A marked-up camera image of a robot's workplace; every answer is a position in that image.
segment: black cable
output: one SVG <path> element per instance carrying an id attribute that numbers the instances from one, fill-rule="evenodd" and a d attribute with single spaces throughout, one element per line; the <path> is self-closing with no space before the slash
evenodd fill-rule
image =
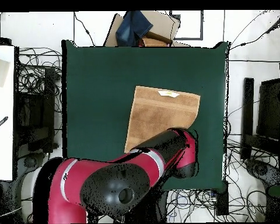
<path id="1" fill-rule="evenodd" d="M 30 198 L 25 198 L 25 199 L 22 199 L 21 201 L 32 201 L 32 197 L 30 197 Z"/>
<path id="2" fill-rule="evenodd" d="M 42 52 L 40 54 L 36 54 L 36 49 L 48 49 L 49 51 Z M 25 54 L 26 51 L 32 51 L 33 54 Z M 39 56 L 46 56 L 49 53 L 54 53 L 57 56 L 57 60 L 55 62 L 48 62 L 45 61 L 42 64 L 40 64 Z M 19 88 L 18 91 L 20 92 L 26 92 L 33 95 L 44 95 L 44 84 L 45 84 L 45 69 L 46 68 L 54 68 L 55 74 L 56 74 L 56 80 L 61 79 L 61 60 L 60 60 L 60 52 L 54 51 L 47 47 L 40 47 L 40 48 L 23 48 L 20 49 L 20 57 L 28 57 L 29 60 L 27 63 L 20 63 L 20 75 L 19 75 Z M 52 94 L 54 94 L 56 100 L 55 105 L 51 106 L 56 113 L 61 113 L 62 111 L 60 109 L 60 102 L 61 102 L 61 89 L 60 86 L 57 86 L 56 83 L 54 84 L 54 91 L 51 91 Z"/>
<path id="3" fill-rule="evenodd" d="M 241 44 L 239 44 L 239 45 L 236 45 L 235 47 L 232 47 L 232 48 L 230 49 L 230 51 L 231 51 L 232 49 L 235 49 L 236 47 L 245 46 L 245 45 L 254 43 L 254 42 L 256 42 L 257 40 L 259 40 L 260 38 L 262 38 L 263 35 L 269 34 L 271 31 L 273 31 L 273 30 L 275 30 L 275 29 L 277 29 L 277 28 L 279 28 L 279 27 L 280 27 L 280 18 L 277 20 L 277 22 L 276 22 L 275 24 L 273 24 L 267 31 L 265 31 L 265 32 L 264 32 L 261 36 L 259 36 L 256 40 L 253 40 L 253 41 L 250 41 L 250 42 L 247 42 L 247 43 L 241 43 Z"/>
<path id="4" fill-rule="evenodd" d="M 264 11 L 262 11 L 260 14 L 258 14 L 252 21 L 249 22 L 249 24 L 248 24 L 246 27 L 244 27 L 244 29 L 239 33 L 238 36 L 236 36 L 236 38 L 234 39 L 234 41 L 231 43 L 231 46 L 232 46 L 232 44 L 236 41 L 236 39 L 241 35 L 241 33 L 244 32 L 244 30 L 245 30 L 256 18 L 258 18 L 258 17 L 259 17 L 260 15 L 262 15 L 264 12 L 266 12 L 266 10 L 264 10 Z"/>
<path id="5" fill-rule="evenodd" d="M 232 49 L 235 49 L 236 47 L 245 46 L 245 45 L 254 43 L 254 42 L 256 42 L 257 40 L 259 40 L 260 38 L 262 38 L 262 36 L 265 35 L 266 33 L 267 33 L 267 31 L 265 31 L 265 32 L 264 32 L 261 36 L 259 36 L 256 40 L 253 40 L 253 41 L 250 41 L 250 42 L 247 42 L 247 43 L 241 43 L 241 44 L 239 44 L 239 45 L 236 45 L 235 47 L 232 47 L 232 48 L 230 49 L 230 51 L 231 51 Z"/>
<path id="6" fill-rule="evenodd" d="M 83 27 L 84 27 L 84 29 L 85 29 L 85 32 L 89 35 L 89 37 L 90 37 L 90 39 L 91 39 L 91 42 L 92 42 L 93 46 L 95 47 L 95 44 L 94 44 L 94 42 L 93 42 L 93 40 L 92 40 L 92 37 L 91 37 L 89 31 L 88 31 L 88 30 L 86 29 L 86 27 L 84 26 L 84 23 L 83 23 L 81 20 L 79 20 L 79 19 L 77 18 L 76 12 L 74 12 L 73 14 L 75 15 L 76 20 L 79 21 L 79 22 L 81 22 L 81 24 L 83 25 Z"/>
<path id="7" fill-rule="evenodd" d="M 170 15 L 168 15 L 167 14 L 167 12 L 165 11 L 165 14 L 167 15 L 167 16 L 169 16 L 169 18 L 172 20 L 172 22 L 173 22 L 173 24 L 172 24 L 172 28 L 171 28 L 171 32 L 170 32 L 170 39 L 171 39 L 171 36 L 172 36 L 172 31 L 173 31 L 173 26 L 174 26 L 174 24 L 175 24 L 175 21 L 171 18 L 171 16 Z"/>
<path id="8" fill-rule="evenodd" d="M 248 208 L 248 213 L 249 213 L 250 218 L 252 219 L 252 221 L 253 221 L 253 222 L 256 222 L 256 221 L 254 220 L 254 218 L 251 216 L 250 207 L 249 207 L 249 201 L 248 201 L 248 198 L 249 198 L 249 196 L 250 196 L 252 193 L 262 193 L 262 194 L 264 194 L 265 196 L 266 196 L 266 194 L 265 194 L 263 191 L 255 190 L 255 191 L 252 191 L 252 192 L 248 193 L 248 195 L 247 195 L 246 204 L 247 204 L 247 208 Z"/>

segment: white label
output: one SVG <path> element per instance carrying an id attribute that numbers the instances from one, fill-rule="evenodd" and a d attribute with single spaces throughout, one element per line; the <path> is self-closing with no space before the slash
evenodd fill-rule
<path id="1" fill-rule="evenodd" d="M 170 92 L 170 91 L 158 91 L 160 95 L 162 96 L 171 96 L 173 98 L 177 97 L 178 95 L 180 95 L 179 93 L 174 93 L 174 92 Z"/>

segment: brown cloth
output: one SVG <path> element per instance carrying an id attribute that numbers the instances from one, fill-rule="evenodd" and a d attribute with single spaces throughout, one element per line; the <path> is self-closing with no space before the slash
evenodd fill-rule
<path id="1" fill-rule="evenodd" d="M 160 92 L 178 93 L 177 97 Z M 167 89 L 136 86 L 124 152 L 168 128 L 189 128 L 198 114 L 200 96 Z"/>
<path id="2" fill-rule="evenodd" d="M 154 38 L 143 37 L 142 41 L 145 47 L 167 47 L 167 44 L 164 41 L 155 40 Z"/>

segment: black frame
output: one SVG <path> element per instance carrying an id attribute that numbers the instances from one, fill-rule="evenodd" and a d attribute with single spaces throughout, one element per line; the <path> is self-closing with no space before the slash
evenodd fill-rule
<path id="1" fill-rule="evenodd" d="M 204 21 L 204 11 L 201 10 L 201 14 L 200 14 L 200 37 L 199 38 L 174 38 L 173 40 L 203 40 L 203 21 Z"/>

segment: blue cloth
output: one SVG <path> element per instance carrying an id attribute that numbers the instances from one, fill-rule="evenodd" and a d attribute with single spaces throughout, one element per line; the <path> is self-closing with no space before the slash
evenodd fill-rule
<path id="1" fill-rule="evenodd" d="M 129 11 L 116 31 L 117 45 L 119 47 L 136 46 L 137 41 L 150 31 L 152 26 L 153 24 L 140 10 Z"/>

